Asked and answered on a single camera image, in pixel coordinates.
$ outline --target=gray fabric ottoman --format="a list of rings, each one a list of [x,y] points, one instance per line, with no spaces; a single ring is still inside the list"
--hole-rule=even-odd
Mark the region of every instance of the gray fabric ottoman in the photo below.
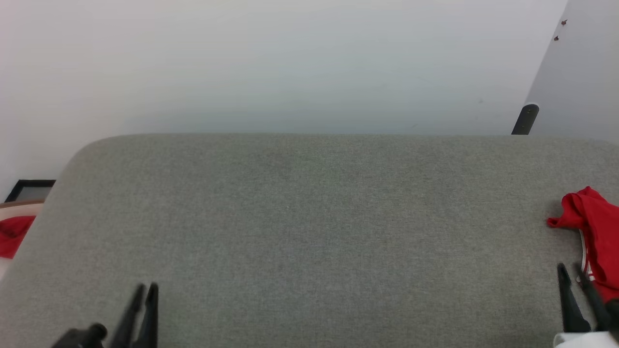
[[[141,135],[71,160],[0,282],[0,346],[112,332],[160,287],[160,347],[548,347],[551,230],[619,149],[531,137]]]

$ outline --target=red cloth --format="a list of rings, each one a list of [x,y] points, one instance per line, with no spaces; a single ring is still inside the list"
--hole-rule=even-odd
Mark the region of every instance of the red cloth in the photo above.
[[[15,256],[34,220],[34,216],[16,216],[0,221],[0,257]]]
[[[585,264],[604,302],[619,298],[619,207],[587,186],[561,200],[563,215],[551,217],[551,227],[578,228],[584,235]]]

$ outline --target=black picture frame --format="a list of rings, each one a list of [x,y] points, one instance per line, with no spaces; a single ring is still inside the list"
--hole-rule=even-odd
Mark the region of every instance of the black picture frame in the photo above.
[[[56,180],[17,180],[17,184],[15,184],[13,190],[9,193],[4,202],[15,202],[19,194],[26,187],[52,187],[55,183]]]

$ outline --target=white wall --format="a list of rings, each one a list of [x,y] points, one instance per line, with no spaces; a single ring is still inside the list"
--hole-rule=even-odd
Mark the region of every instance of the white wall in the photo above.
[[[530,133],[619,144],[619,1],[569,0],[563,18],[528,97]]]
[[[11,130],[11,121],[9,117],[4,114],[2,104],[0,103],[0,203],[4,202],[19,179],[15,171],[17,161],[14,156],[20,151],[14,147],[17,142],[17,137]]]
[[[10,166],[128,133],[509,134],[565,3],[0,0]]]

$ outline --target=white object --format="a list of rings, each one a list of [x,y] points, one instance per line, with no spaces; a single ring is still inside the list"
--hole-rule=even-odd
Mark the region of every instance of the white object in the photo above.
[[[556,348],[618,348],[619,344],[608,331],[598,333],[559,333],[555,336]]]
[[[535,136],[619,144],[619,1],[569,0],[527,101],[540,111]]]

